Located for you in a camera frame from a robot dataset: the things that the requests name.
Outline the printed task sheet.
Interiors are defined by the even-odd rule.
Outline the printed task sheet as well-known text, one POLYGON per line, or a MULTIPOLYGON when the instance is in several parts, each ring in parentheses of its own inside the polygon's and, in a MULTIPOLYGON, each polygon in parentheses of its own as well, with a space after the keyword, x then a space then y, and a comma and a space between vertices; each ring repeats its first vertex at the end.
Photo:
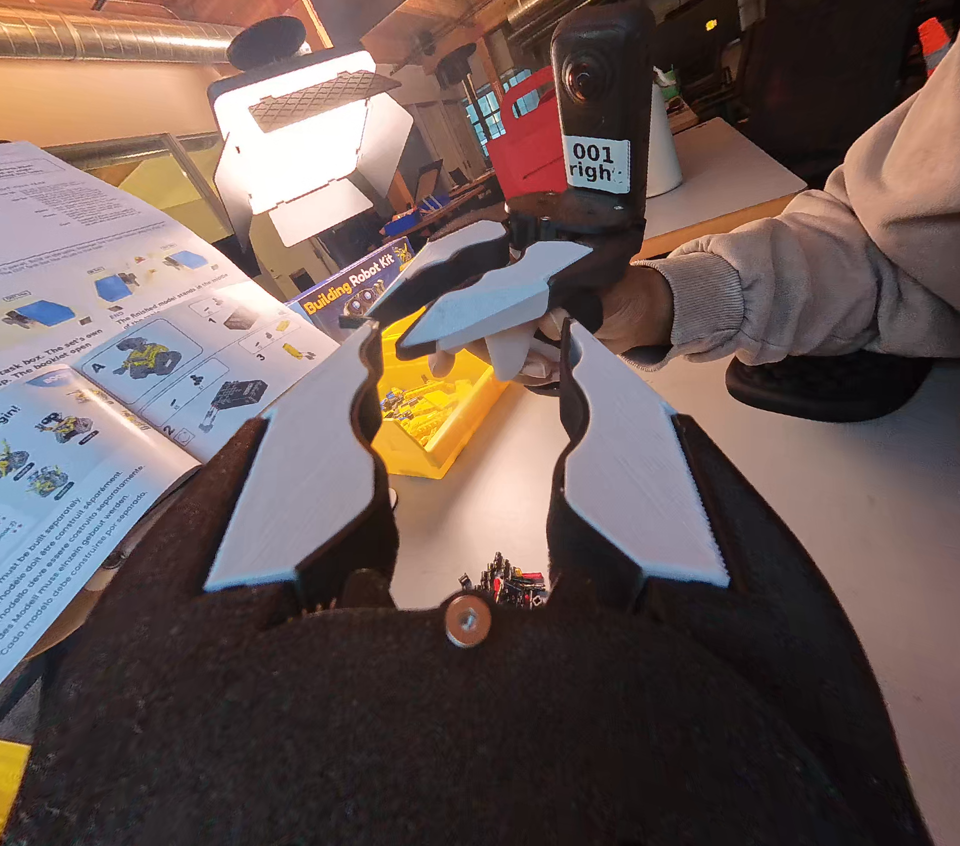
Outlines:
POLYGON ((247 280, 166 212, 33 144, 2 144, 2 386, 247 280))

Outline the open instruction booklet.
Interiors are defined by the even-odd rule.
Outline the open instruction booklet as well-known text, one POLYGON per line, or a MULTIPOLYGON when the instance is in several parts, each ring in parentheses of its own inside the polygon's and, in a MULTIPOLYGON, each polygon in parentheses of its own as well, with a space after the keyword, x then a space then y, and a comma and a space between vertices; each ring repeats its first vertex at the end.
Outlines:
POLYGON ((337 348, 252 282, 2 388, 1 676, 148 512, 337 348))

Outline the person's right forearm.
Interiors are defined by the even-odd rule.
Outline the person's right forearm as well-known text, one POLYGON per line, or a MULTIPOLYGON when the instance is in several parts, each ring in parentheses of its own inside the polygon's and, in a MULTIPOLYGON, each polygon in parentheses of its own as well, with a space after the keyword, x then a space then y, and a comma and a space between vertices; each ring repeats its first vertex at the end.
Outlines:
POLYGON ((918 92, 849 148, 823 190, 643 262, 673 293, 676 356, 747 364, 860 349, 959 352, 959 44, 918 92))

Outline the red plastic crate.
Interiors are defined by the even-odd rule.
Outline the red plastic crate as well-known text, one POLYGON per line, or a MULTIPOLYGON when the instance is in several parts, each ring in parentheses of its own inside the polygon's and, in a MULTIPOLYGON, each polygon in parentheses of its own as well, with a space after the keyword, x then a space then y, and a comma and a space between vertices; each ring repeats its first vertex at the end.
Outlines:
POLYGON ((563 192, 567 168, 552 68, 546 66, 508 89, 500 115, 505 132, 486 148, 504 199, 563 192))

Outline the blue toy kit box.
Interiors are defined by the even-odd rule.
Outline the blue toy kit box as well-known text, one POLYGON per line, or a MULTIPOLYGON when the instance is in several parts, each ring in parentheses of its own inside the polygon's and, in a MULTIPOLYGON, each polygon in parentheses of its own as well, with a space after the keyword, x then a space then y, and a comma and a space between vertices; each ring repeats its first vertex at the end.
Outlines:
POLYGON ((340 318, 365 316, 414 255, 407 237, 392 240, 300 293, 286 305, 341 344, 349 331, 341 327, 340 318))

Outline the orange traffic cone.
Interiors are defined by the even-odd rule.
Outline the orange traffic cone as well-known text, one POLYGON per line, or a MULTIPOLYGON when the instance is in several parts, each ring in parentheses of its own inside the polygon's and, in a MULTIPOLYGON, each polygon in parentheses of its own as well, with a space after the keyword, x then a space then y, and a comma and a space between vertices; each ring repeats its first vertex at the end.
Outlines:
POLYGON ((941 21, 932 16, 918 26, 918 41, 926 77, 930 78, 949 53, 952 41, 941 21))

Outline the silver ventilation duct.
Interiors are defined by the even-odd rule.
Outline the silver ventilation duct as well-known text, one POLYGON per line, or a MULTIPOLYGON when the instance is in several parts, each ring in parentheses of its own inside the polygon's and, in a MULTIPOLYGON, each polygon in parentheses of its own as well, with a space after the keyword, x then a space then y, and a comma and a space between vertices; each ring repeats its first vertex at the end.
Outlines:
POLYGON ((217 65, 241 28, 103 12, 65 12, 4 4, 5 59, 93 60, 217 65))

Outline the pile of small building pieces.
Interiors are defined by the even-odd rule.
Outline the pile of small building pieces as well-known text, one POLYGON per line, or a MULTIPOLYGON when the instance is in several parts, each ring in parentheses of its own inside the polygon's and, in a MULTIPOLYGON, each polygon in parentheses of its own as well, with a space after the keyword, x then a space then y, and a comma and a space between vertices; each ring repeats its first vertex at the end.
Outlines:
POLYGON ((458 582, 464 592, 481 591, 490 594, 493 601, 505 607, 532 610, 546 605, 549 588, 540 571, 525 571, 513 565, 500 551, 481 572, 474 583, 467 573, 458 582))

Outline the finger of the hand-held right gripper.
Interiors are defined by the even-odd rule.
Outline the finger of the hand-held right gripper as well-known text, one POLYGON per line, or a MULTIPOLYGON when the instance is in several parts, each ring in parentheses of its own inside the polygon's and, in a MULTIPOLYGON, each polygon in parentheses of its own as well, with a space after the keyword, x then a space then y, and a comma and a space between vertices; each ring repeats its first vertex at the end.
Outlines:
POLYGON ((462 288, 468 280, 503 268, 510 261, 507 228, 493 220, 471 223, 426 243, 367 312, 340 316, 340 327, 356 329, 364 318, 389 327, 462 288))
POLYGON ((595 326, 594 249, 540 241, 508 266, 434 301, 395 342, 400 360, 455 353, 483 340, 491 362, 524 362, 541 319, 554 309, 595 326))

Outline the grey desk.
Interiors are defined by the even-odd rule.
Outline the grey desk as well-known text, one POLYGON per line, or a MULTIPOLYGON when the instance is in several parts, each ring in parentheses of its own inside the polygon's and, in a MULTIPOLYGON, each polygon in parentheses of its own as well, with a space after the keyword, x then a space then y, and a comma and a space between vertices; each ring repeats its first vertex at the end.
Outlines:
MULTIPOLYGON (((958 844, 958 364, 937 364, 894 414, 853 424, 747 407, 727 394, 726 367, 675 360, 645 381, 815 560, 882 687, 932 839, 958 844)), ((443 479, 392 476, 397 606, 438 605, 496 552, 545 573, 551 475, 567 442, 558 400, 510 384, 443 479)))

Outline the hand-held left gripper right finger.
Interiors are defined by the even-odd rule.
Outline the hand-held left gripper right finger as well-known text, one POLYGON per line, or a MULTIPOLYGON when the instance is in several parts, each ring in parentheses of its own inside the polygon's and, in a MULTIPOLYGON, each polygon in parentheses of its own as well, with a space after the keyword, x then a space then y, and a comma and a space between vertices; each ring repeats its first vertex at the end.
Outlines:
POLYGON ((606 605, 650 578, 728 588, 677 431, 677 413, 582 324, 562 330, 559 413, 569 444, 553 474, 549 575, 580 576, 606 605))

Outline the LED panel light with barndoors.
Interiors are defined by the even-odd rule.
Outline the LED panel light with barndoors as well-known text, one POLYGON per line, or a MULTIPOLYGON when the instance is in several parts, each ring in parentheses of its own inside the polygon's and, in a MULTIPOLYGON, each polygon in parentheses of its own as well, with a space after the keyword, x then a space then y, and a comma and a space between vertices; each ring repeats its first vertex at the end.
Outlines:
POLYGON ((264 19, 227 49, 239 74, 208 88, 223 139, 214 183, 246 251, 255 216, 290 247, 372 209, 413 126, 369 52, 305 45, 299 19, 264 19))

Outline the black office chair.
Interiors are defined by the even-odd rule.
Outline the black office chair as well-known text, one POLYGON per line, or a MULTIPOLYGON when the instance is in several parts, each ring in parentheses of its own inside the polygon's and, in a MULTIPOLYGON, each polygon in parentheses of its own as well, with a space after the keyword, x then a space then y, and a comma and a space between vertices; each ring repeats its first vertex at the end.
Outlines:
POLYGON ((766 0, 741 96, 743 132, 820 189, 897 105, 919 0, 766 0))

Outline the person's right hand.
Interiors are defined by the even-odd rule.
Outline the person's right hand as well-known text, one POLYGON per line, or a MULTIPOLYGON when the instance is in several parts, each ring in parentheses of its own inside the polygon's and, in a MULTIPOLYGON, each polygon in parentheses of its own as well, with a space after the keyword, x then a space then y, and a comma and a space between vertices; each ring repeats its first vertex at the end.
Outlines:
MULTIPOLYGON (((601 290, 602 322, 593 335, 616 355, 634 348, 668 349, 674 318, 673 293, 667 279, 655 268, 630 265, 618 282, 601 290)), ((558 339, 566 319, 573 316, 573 307, 550 309, 537 324, 549 339, 558 339)), ((517 382, 543 386, 557 382, 559 360, 540 348, 531 346, 517 382)))

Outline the heap of yellow grey pieces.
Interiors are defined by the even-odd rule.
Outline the heap of yellow grey pieces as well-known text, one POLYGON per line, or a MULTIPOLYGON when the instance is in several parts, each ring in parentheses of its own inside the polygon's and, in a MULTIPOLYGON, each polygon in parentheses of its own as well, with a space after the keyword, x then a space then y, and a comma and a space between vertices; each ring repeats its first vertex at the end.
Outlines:
POLYGON ((391 387, 380 402, 381 412, 426 448, 471 390, 472 385, 462 379, 432 379, 410 389, 391 387))

